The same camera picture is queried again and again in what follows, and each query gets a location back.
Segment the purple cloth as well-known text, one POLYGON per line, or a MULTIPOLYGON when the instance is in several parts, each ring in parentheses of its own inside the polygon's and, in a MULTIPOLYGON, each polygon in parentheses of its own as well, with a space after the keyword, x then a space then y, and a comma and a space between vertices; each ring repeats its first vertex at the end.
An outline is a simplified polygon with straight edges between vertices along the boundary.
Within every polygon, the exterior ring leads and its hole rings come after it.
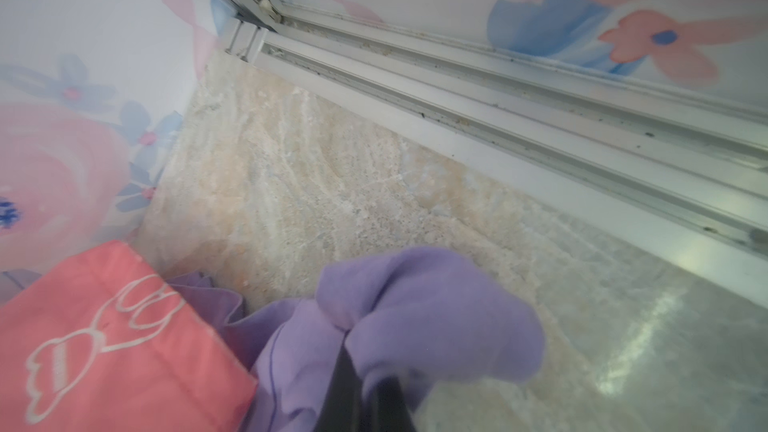
POLYGON ((545 336, 535 310, 470 258, 415 247, 326 266, 309 298, 247 313, 243 297, 207 274, 172 286, 258 381, 245 431, 309 431, 321 415, 338 355, 346 352, 369 403, 398 381, 418 408, 439 382, 530 379, 545 336))

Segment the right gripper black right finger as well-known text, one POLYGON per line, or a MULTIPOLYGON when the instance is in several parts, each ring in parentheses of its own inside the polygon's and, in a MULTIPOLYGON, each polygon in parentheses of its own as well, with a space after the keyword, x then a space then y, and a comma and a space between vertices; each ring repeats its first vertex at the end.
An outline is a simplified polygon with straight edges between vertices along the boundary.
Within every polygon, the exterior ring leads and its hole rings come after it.
POLYGON ((367 430, 371 432, 415 432, 411 413, 396 377, 377 384, 369 399, 367 430))

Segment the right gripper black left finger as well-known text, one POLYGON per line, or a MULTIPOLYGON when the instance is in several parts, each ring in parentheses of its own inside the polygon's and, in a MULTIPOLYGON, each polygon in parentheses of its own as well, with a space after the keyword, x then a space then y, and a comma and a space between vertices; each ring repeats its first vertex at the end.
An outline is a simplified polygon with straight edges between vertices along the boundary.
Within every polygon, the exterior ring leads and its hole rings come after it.
POLYGON ((362 382, 352 359, 341 346, 314 432, 358 432, 361 430, 362 382))

